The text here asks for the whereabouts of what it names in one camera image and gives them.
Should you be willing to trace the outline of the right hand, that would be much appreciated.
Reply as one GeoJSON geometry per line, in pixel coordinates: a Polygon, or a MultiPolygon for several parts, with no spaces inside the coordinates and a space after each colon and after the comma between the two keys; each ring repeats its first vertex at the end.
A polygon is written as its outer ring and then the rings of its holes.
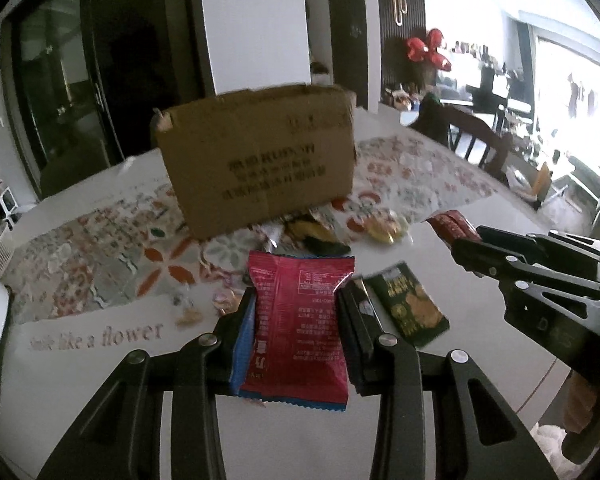
{"type": "Polygon", "coordinates": [[[567,386],[567,401],[564,409],[565,430],[582,434],[592,422],[600,390],[590,385],[578,373],[570,375],[567,386]]]}

